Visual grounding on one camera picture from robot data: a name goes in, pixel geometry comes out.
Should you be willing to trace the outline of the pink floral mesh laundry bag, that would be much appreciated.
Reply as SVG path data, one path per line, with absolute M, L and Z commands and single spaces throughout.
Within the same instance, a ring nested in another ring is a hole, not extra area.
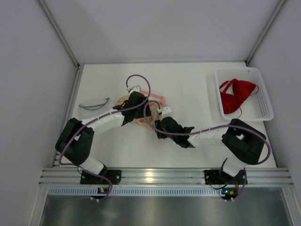
M 129 95 L 123 96 L 116 102 L 116 105 L 121 105 L 121 104 L 124 103 L 124 101 L 126 101 L 128 99 L 129 99 Z M 154 101 L 158 102 L 161 108 L 166 106 L 166 100 L 163 96 L 151 93 L 150 97 L 149 97 L 149 100 L 154 100 Z M 151 102 L 149 104 L 149 108 L 150 108 L 151 115 L 149 116 L 148 109 L 147 109 L 146 110 L 147 119 L 154 126 L 155 125 L 154 124 L 155 120 L 160 119 L 161 115 L 159 115 L 158 112 L 157 112 L 158 105 L 156 103 Z M 133 119 L 131 121 L 131 124 L 137 124 L 137 125 L 142 126 L 146 129 L 152 130 L 152 128 L 146 123 L 146 120 L 144 119 L 143 114 L 142 114 L 142 118 Z

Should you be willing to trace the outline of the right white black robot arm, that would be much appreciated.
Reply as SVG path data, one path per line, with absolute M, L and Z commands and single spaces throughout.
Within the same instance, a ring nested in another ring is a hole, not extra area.
M 229 124 L 194 131 L 183 127 L 172 117 L 156 120 L 155 132 L 159 139 L 169 138 L 182 148 L 199 146 L 224 146 L 231 152 L 221 166 L 222 172 L 235 177 L 247 165 L 261 164 L 259 158 L 267 143 L 266 136 L 239 119 Z

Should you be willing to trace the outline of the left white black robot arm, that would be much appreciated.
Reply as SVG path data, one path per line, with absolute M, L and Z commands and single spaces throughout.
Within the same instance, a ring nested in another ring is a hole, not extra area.
M 147 96 L 134 91 L 122 104 L 104 114 L 88 120 L 72 118 L 65 125 L 55 149 L 73 165 L 93 175 L 104 176 L 107 167 L 90 154 L 94 135 L 142 118 L 143 108 L 147 103 Z

